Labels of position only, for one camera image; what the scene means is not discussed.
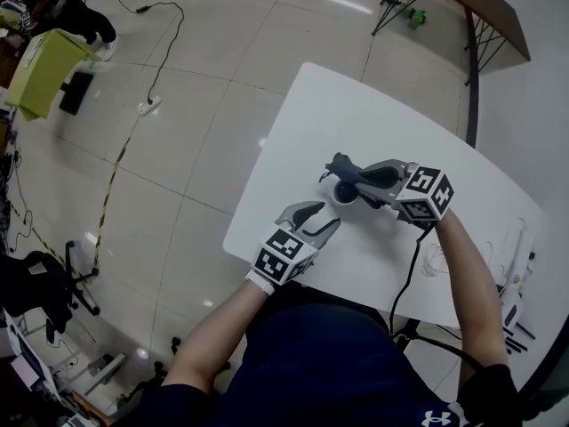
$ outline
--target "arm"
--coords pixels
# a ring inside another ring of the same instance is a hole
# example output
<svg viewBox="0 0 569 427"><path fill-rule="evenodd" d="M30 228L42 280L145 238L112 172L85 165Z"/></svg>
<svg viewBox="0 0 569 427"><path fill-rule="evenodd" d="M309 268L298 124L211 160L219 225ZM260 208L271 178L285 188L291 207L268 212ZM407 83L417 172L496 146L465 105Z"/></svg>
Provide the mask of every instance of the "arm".
<svg viewBox="0 0 569 427"><path fill-rule="evenodd" d="M462 331L462 350L485 367L507 365L500 299L492 274L452 210L436 229L450 272L454 308ZM462 361L459 387L474 373L474 369Z"/></svg>
<svg viewBox="0 0 569 427"><path fill-rule="evenodd" d="M268 296L246 280L189 334L176 353L163 386L187 384L209 394L217 375Z"/></svg>

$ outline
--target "white wall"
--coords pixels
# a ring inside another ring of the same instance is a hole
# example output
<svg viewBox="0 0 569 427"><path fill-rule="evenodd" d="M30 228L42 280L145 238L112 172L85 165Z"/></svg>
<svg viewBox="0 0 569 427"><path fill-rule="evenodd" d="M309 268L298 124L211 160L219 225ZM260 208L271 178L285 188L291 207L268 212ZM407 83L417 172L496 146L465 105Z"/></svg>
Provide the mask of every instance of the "white wall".
<svg viewBox="0 0 569 427"><path fill-rule="evenodd" d="M543 209L525 323L538 335L511 362L531 376L569 315L569 0L507 0L532 61L481 76L477 148Z"/></svg>

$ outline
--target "person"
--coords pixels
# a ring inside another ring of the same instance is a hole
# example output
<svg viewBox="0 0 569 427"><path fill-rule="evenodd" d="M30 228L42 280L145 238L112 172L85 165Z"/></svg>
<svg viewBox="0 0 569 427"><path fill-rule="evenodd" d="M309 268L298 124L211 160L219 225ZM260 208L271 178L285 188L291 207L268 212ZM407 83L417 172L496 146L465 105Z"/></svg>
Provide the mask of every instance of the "person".
<svg viewBox="0 0 569 427"><path fill-rule="evenodd" d="M60 0L52 0L55 7L58 7ZM42 20L34 35L43 33L52 28L61 28L73 35L79 35L85 38L85 42L94 45L97 40L97 34L103 43L102 49L97 54L104 60L110 60L115 54L118 36L110 21L100 12L96 12L89 8L82 0L62 0L65 6L58 8L57 16L48 20Z"/></svg>
<svg viewBox="0 0 569 427"><path fill-rule="evenodd" d="M453 211L436 231L462 350L482 366L461 362L455 402L427 387L366 307L294 281L269 297L246 280L189 334L134 424L521 426L492 275ZM213 379L245 332L243 364L214 397Z"/></svg>

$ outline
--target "small green object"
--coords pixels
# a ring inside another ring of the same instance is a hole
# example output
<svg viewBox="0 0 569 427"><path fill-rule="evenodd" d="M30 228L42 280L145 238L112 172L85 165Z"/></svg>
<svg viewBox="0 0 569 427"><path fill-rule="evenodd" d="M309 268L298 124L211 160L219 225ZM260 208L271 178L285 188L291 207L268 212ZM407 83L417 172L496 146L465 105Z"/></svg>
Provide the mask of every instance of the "small green object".
<svg viewBox="0 0 569 427"><path fill-rule="evenodd" d="M409 11L409 18L407 22L407 27L412 28L415 30L420 25L425 23L427 20L427 16L423 10L415 10L414 8Z"/></svg>

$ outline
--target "chair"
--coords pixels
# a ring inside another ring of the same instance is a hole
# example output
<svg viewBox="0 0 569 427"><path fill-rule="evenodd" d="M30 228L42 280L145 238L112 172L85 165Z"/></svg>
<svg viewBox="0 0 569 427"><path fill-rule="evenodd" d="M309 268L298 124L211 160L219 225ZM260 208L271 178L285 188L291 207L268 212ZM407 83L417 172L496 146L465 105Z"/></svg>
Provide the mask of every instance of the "chair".
<svg viewBox="0 0 569 427"><path fill-rule="evenodd" d="M100 308L91 306L77 285L99 274L93 269L88 275L74 278L70 249L73 241L65 245L65 267L53 256L44 252L31 252L23 260L0 255L0 306L11 317L18 317L29 310L41 307L48 321L60 334L73 317L71 309L78 308L75 296L93 315Z"/></svg>

